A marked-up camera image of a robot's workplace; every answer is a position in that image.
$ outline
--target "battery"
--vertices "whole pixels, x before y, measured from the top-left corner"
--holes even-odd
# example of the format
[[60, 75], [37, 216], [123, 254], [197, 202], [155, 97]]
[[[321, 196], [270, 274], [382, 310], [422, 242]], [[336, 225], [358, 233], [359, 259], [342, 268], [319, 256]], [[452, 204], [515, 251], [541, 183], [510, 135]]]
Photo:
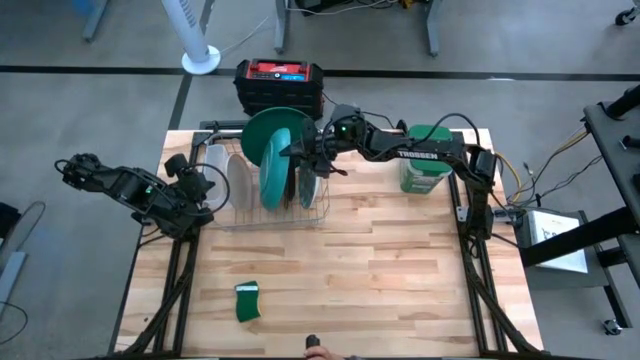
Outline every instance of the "battery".
[[322, 118], [323, 72], [304, 61], [244, 60], [233, 83], [244, 112], [253, 116], [272, 107], [291, 107]]

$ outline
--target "sponge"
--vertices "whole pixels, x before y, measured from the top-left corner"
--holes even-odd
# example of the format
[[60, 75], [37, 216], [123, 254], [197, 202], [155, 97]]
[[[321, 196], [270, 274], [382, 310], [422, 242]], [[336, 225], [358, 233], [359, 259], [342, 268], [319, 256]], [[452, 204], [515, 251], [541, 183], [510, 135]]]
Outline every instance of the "sponge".
[[239, 322], [243, 323], [260, 317], [259, 295], [257, 281], [236, 285], [236, 317]]

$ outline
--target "concrete floor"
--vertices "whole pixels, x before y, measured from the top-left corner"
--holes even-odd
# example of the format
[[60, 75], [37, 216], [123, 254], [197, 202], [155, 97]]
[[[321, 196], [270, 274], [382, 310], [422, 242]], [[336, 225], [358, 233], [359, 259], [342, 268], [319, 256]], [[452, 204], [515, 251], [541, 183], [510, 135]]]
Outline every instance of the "concrete floor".
[[[193, 1], [200, 11], [204, 1]], [[303, 19], [291, 14], [283, 55], [332, 69], [626, 73], [640, 70], [640, 24], [611, 26], [626, 0], [448, 0], [441, 9], [442, 51], [426, 56], [419, 7], [409, 13], [358, 10]], [[207, 32], [224, 48], [265, 16], [271, 1], [217, 0]], [[83, 19], [69, 1], [0, 0], [0, 65], [179, 66], [181, 45], [157, 1], [112, 0], [95, 43], [80, 39]], [[222, 66], [276, 57], [267, 25]], [[47, 211], [26, 244], [29, 260], [11, 301], [29, 313], [26, 330], [0, 346], [2, 359], [68, 359], [104, 354], [139, 227], [103, 195], [64, 185], [53, 162], [92, 152], [108, 165], [155, 169], [181, 76], [0, 74], [0, 201]], [[580, 124], [582, 108], [617, 98], [632, 83], [328, 78], [334, 100], [394, 119], [433, 123], [451, 111], [491, 130], [496, 148], [524, 174]], [[245, 119], [232, 79], [194, 78], [180, 129], [203, 120]], [[455, 121], [451, 127], [463, 127]], [[553, 186], [597, 154], [588, 138], [547, 170]], [[506, 189], [515, 189], [505, 174]], [[604, 164], [545, 200], [560, 210], [599, 216], [622, 204]], [[614, 269], [625, 305], [640, 323], [640, 292], [626, 268]], [[602, 289], [532, 292], [545, 348], [554, 354], [635, 359], [640, 332], [607, 337], [612, 317]], [[5, 311], [0, 339], [21, 324]]]

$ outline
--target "green container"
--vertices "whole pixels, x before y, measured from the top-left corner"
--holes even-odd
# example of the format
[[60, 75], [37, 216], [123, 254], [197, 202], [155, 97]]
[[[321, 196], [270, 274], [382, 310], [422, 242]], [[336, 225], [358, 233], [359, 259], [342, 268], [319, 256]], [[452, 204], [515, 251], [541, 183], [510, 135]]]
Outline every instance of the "green container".
[[[422, 139], [433, 126], [415, 125], [409, 129], [409, 136]], [[438, 127], [430, 140], [451, 141], [451, 131]], [[403, 159], [400, 162], [400, 188], [407, 193], [428, 194], [443, 178], [451, 174], [451, 166], [433, 160]]]

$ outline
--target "wire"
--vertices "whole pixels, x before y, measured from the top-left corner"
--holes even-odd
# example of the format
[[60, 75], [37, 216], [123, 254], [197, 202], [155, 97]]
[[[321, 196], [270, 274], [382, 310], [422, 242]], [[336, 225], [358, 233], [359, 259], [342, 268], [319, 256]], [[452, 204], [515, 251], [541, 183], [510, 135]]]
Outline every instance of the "wire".
[[391, 120], [388, 117], [386, 117], [386, 116], [384, 116], [382, 114], [376, 114], [376, 113], [372, 113], [370, 111], [362, 111], [362, 113], [363, 114], [367, 114], [367, 115], [371, 115], [371, 116], [377, 116], [379, 118], [383, 118], [383, 119], [387, 120], [387, 123], [389, 123], [389, 126], [391, 126], [392, 129], [395, 128], [395, 126], [393, 126], [393, 123], [391, 122]]
[[511, 162], [509, 162], [509, 160], [507, 160], [507, 158], [504, 155], [502, 155], [497, 151], [495, 152], [495, 154], [498, 157], [498, 159], [500, 159], [500, 162], [502, 163], [503, 168], [505, 164], [507, 165], [507, 167], [509, 168], [509, 171], [511, 171], [511, 174], [513, 174], [513, 177], [516, 179], [517, 189], [520, 189], [522, 187], [522, 182], [520, 181], [520, 176], [518, 176], [518, 172], [516, 171], [516, 169], [513, 167], [513, 165], [511, 165]]
[[544, 193], [542, 193], [542, 195], [540, 195], [540, 198], [543, 198], [543, 197], [551, 194], [554, 191], [557, 191], [557, 190], [560, 190], [560, 189], [562, 189], [564, 187], [569, 186], [569, 184], [571, 184], [578, 176], [580, 176], [582, 173], [587, 171], [591, 166], [599, 163], [601, 160], [602, 160], [602, 155], [598, 155], [595, 158], [591, 159], [591, 161], [589, 161], [589, 163], [587, 165], [585, 165], [585, 167], [583, 167], [582, 170], [569, 175], [568, 178], [566, 178], [565, 180], [557, 183], [556, 186], [554, 186], [552, 189], [547, 190]]
[[493, 197], [493, 200], [495, 200], [496, 203], [498, 203], [498, 206], [500, 206], [502, 208], [502, 210], [506, 211], [506, 213], [508, 215], [509, 214], [509, 210], [507, 210], [507, 208], [504, 207], [504, 205], [502, 205], [500, 200], [498, 200], [498, 198], [496, 197], [496, 194], [494, 194], [493, 192], [490, 192], [489, 194], [491, 194], [491, 197]]
[[166, 237], [167, 237], [166, 235], [158, 235], [158, 236], [156, 236], [156, 237], [154, 237], [154, 238], [152, 238], [152, 239], [149, 239], [149, 240], [147, 240], [147, 241], [145, 241], [145, 242], [143, 242], [143, 243], [140, 243], [140, 244], [138, 245], [138, 249], [140, 249], [141, 247], [143, 247], [143, 246], [145, 246], [145, 245], [147, 245], [147, 244], [149, 244], [149, 243], [152, 243], [152, 242], [154, 242], [154, 241], [158, 241], [158, 240], [163, 239], [163, 238], [166, 238]]
[[529, 196], [529, 198], [524, 202], [531, 201], [531, 199], [535, 195], [536, 183], [537, 183], [538, 179], [540, 178], [540, 176], [542, 175], [542, 173], [544, 172], [544, 170], [547, 168], [547, 166], [551, 162], [551, 160], [554, 157], [556, 157], [557, 155], [559, 155], [562, 152], [570, 149], [571, 147], [573, 147], [574, 145], [576, 145], [577, 143], [582, 141], [585, 137], [587, 137], [586, 131], [582, 131], [580, 133], [577, 133], [580, 129], [581, 128], [576, 129], [576, 131], [574, 131], [574, 133], [572, 135], [570, 135], [569, 138], [563, 144], [561, 144], [556, 151], [553, 152], [553, 154], [551, 154], [551, 156], [547, 159], [546, 163], [543, 166], [541, 166], [540, 168], [538, 168], [538, 170], [536, 170], [534, 172], [534, 174], [537, 173], [538, 175], [537, 176], [531, 176], [531, 184], [532, 185], [530, 187], [528, 187], [526, 189], [522, 189], [522, 187], [526, 186], [529, 181], [525, 182], [524, 184], [522, 184], [521, 188], [519, 188], [518, 190], [516, 190], [515, 193], [513, 193], [512, 195], [507, 197], [507, 199], [511, 199], [513, 197], [513, 199], [510, 200], [510, 202], [514, 203], [517, 199], [520, 198], [520, 195], [522, 193], [524, 193], [526, 191], [529, 191], [529, 190], [533, 190], [532, 193], [531, 193], [531, 196]]
[[218, 206], [214, 210], [211, 210], [205, 213], [190, 213], [186, 211], [182, 211], [182, 213], [189, 216], [209, 216], [211, 214], [218, 212], [218, 210], [222, 209], [227, 204], [227, 201], [229, 201], [229, 197], [231, 196], [231, 186], [229, 185], [229, 179], [227, 179], [224, 173], [213, 165], [205, 164], [205, 163], [196, 163], [196, 164], [185, 167], [184, 170], [193, 169], [194, 167], [197, 167], [197, 166], [208, 167], [210, 169], [215, 170], [218, 174], [220, 174], [220, 176], [222, 176], [222, 180], [224, 180], [224, 184], [227, 186], [227, 195], [224, 197], [224, 201], [222, 202], [222, 204], [220, 204], [220, 206]]
[[7, 339], [0, 341], [0, 345], [4, 345], [4, 344], [8, 343], [9, 341], [15, 339], [18, 335], [20, 335], [24, 331], [24, 329], [27, 327], [27, 324], [29, 323], [29, 315], [27, 315], [27, 312], [23, 308], [18, 306], [18, 305], [14, 305], [14, 304], [12, 304], [10, 302], [6, 302], [6, 301], [0, 301], [0, 303], [4, 304], [6, 306], [12, 307], [12, 308], [20, 311], [22, 313], [22, 315], [24, 315], [24, 323], [22, 324], [22, 327], [20, 328], [20, 330], [18, 330], [15, 334], [9, 336]]
[[513, 241], [511, 241], [511, 240], [507, 239], [506, 237], [504, 237], [504, 236], [502, 236], [502, 235], [498, 235], [498, 234], [496, 234], [496, 233], [491, 233], [491, 237], [494, 237], [494, 238], [496, 238], [496, 239], [502, 240], [502, 241], [504, 241], [504, 242], [506, 242], [506, 243], [508, 243], [508, 244], [511, 244], [511, 245], [513, 245], [513, 246], [517, 247], [518, 249], [520, 249], [520, 246], [519, 246], [518, 244], [516, 244], [515, 242], [513, 242]]
[[[549, 159], [547, 159], [547, 161], [545, 162], [545, 164], [542, 166], [541, 170], [538, 172], [538, 176], [534, 177], [531, 183], [531, 186], [524, 189], [524, 190], [518, 190], [516, 193], [514, 193], [511, 196], [514, 196], [518, 193], [524, 193], [526, 191], [535, 189], [536, 184], [538, 183], [538, 181], [540, 180], [540, 177], [542, 176], [542, 174], [544, 173], [544, 171], [547, 169], [547, 167], [549, 166], [549, 164], [551, 163], [551, 160], [553, 160], [556, 156], [562, 154], [563, 152], [569, 150], [570, 148], [572, 148], [573, 146], [575, 146], [576, 144], [578, 144], [580, 141], [582, 141], [584, 138], [587, 137], [587, 134], [580, 134], [578, 137], [572, 139], [569, 143], [565, 144], [564, 146], [561, 146], [558, 150], [556, 150], [550, 157]], [[531, 195], [529, 196], [529, 198], [525, 201], [520, 202], [520, 205], [528, 205], [530, 203], [532, 203], [533, 201], [535, 201], [535, 199], [533, 199], [533, 197], [535, 196], [535, 190], [531, 193]]]
[[155, 230], [153, 230], [153, 231], [151, 231], [151, 232], [148, 232], [148, 233], [146, 233], [146, 234], [142, 234], [142, 237], [151, 236], [151, 235], [153, 235], [153, 234], [157, 233], [159, 230], [160, 230], [160, 228], [158, 227], [158, 228], [156, 228]]
[[381, 6], [372, 6], [371, 2], [364, 2], [364, 0], [357, 0], [358, 4], [362, 4], [362, 5], [369, 5], [369, 7], [371, 7], [372, 9], [375, 10], [384, 10], [384, 9], [388, 9], [390, 7], [393, 6], [392, 2], [387, 3], [386, 5], [381, 5]]
[[[322, 96], [324, 96], [325, 99], [327, 99], [330, 103], [332, 103], [334, 106], [338, 106], [338, 103], [331, 100], [331, 98], [327, 95], [327, 93], [325, 93], [324, 91], [322, 92]], [[367, 115], [371, 115], [371, 116], [376, 116], [379, 118], [383, 118], [385, 120], [387, 120], [387, 123], [389, 123], [389, 126], [391, 126], [391, 128], [395, 128], [395, 126], [393, 126], [393, 123], [391, 122], [391, 119], [389, 119], [389, 117], [382, 115], [382, 114], [376, 114], [370, 111], [361, 111], [363, 114], [367, 114]]]
[[224, 53], [225, 51], [231, 50], [231, 49], [233, 49], [233, 48], [235, 48], [235, 47], [238, 47], [238, 46], [240, 46], [240, 45], [244, 44], [244, 43], [245, 43], [247, 40], [249, 40], [253, 35], [255, 35], [255, 34], [256, 34], [256, 32], [258, 32], [258, 29], [260, 29], [260, 28], [262, 27], [262, 25], [264, 25], [264, 23], [265, 23], [265, 22], [267, 22], [267, 20], [269, 20], [269, 17], [270, 17], [270, 16], [267, 16], [266, 18], [264, 18], [264, 20], [262, 20], [262, 21], [260, 22], [260, 24], [258, 24], [258, 26], [256, 26], [256, 27], [255, 27], [255, 29], [253, 29], [253, 30], [249, 33], [249, 35], [245, 36], [245, 38], [244, 38], [244, 39], [242, 39], [242, 40], [238, 41], [237, 43], [235, 43], [235, 44], [233, 44], [233, 45], [231, 45], [231, 46], [227, 46], [226, 48], [224, 48], [224, 49], [220, 50], [220, 54]]
[[423, 142], [429, 140], [429, 138], [431, 137], [431, 135], [433, 135], [434, 132], [436, 132], [436, 129], [438, 128], [438, 126], [444, 122], [445, 120], [452, 118], [454, 116], [457, 116], [459, 118], [462, 118], [464, 121], [466, 121], [472, 128], [473, 131], [476, 133], [476, 144], [480, 145], [480, 132], [478, 131], [478, 127], [476, 126], [476, 124], [473, 123], [473, 121], [471, 121], [471, 119], [469, 119], [469, 117], [467, 117], [464, 114], [460, 114], [460, 113], [450, 113], [447, 114], [443, 117], [440, 118], [440, 120], [438, 120], [438, 122], [435, 123], [435, 125], [433, 125], [433, 127], [431, 128], [431, 131], [429, 131], [429, 133], [427, 134], [427, 136], [425, 136], [424, 138], [418, 140], [418, 142], [414, 143], [413, 146], [422, 144]]
[[[29, 228], [29, 230], [27, 231], [27, 235], [24, 237], [24, 239], [22, 239], [22, 242], [20, 243], [20, 245], [16, 246], [14, 249], [14, 251], [18, 251], [20, 249], [22, 249], [22, 246], [24, 246], [25, 241], [27, 241], [27, 239], [29, 238], [29, 236], [31, 235], [31, 233], [33, 232], [33, 229], [35, 229], [36, 225], [38, 225], [38, 223], [40, 222], [40, 219], [42, 218], [42, 215], [44, 215], [44, 211], [47, 210], [47, 204], [44, 203], [44, 201], [34, 201], [32, 202], [29, 206], [27, 206], [27, 208], [24, 210], [24, 212], [22, 213], [22, 215], [20, 216], [20, 218], [18, 219], [18, 221], [16, 222], [16, 224], [13, 226], [13, 230], [11, 230], [11, 233], [7, 236], [7, 240], [5, 242], [5, 244], [10, 244], [9, 240], [12, 239], [13, 237], [13, 233], [15, 231], [15, 229], [18, 228], [18, 225], [20, 224], [20, 222], [22, 222], [22, 220], [24, 220], [24, 218], [26, 217], [26, 215], [36, 206], [36, 205], [42, 205], [42, 210], [40, 211], [40, 214], [38, 214], [38, 217], [36, 218], [36, 221], [33, 222], [33, 225], [31, 225], [31, 227]], [[2, 251], [4, 249], [8, 249], [9, 246], [3, 246], [2, 249], [0, 249], [0, 254], [2, 253]]]
[[329, 16], [329, 15], [338, 15], [338, 14], [346, 12], [346, 11], [357, 10], [357, 9], [365, 9], [365, 8], [374, 8], [375, 9], [376, 5], [380, 5], [380, 4], [385, 3], [385, 2], [388, 3], [389, 6], [391, 6], [391, 4], [397, 3], [398, 0], [379, 0], [379, 1], [376, 1], [376, 2], [374, 2], [372, 4], [353, 6], [353, 7], [350, 7], [350, 8], [346, 8], [346, 9], [342, 9], [342, 10], [338, 10], [338, 11], [334, 11], [334, 12], [330, 12], [330, 13], [317, 13], [315, 11], [311, 11], [311, 10], [307, 10], [307, 9], [292, 9], [290, 7], [287, 7], [287, 10], [305, 12], [305, 13], [313, 14], [313, 15]]
[[[445, 120], [452, 118], [454, 116], [457, 117], [461, 117], [462, 119], [464, 119], [469, 125], [471, 125], [471, 127], [473, 128], [473, 131], [476, 134], [476, 142], [478, 143], [478, 145], [480, 145], [480, 132], [478, 131], [478, 127], [473, 123], [473, 121], [471, 121], [471, 119], [469, 119], [466, 115], [460, 114], [460, 113], [450, 113], [447, 114], [443, 117], [440, 118], [440, 120], [438, 120], [435, 125], [433, 125], [433, 127], [431, 128], [431, 131], [429, 131], [429, 133], [427, 134], [427, 136], [425, 136], [424, 138], [414, 142], [411, 144], [412, 147], [415, 147], [417, 145], [422, 144], [423, 142], [429, 140], [429, 138], [431, 137], [431, 135], [433, 135], [433, 133], [436, 131], [436, 129], [438, 128], [438, 126], [444, 122]], [[369, 161], [375, 161], [383, 156], [385, 156], [388, 152], [397, 149], [399, 147], [403, 146], [403, 144], [398, 144], [398, 145], [392, 145], [389, 146], [388, 148], [384, 149], [383, 151], [379, 152], [378, 155], [372, 157]]]
[[504, 160], [502, 158], [498, 158], [500, 164], [500, 177], [504, 176]]

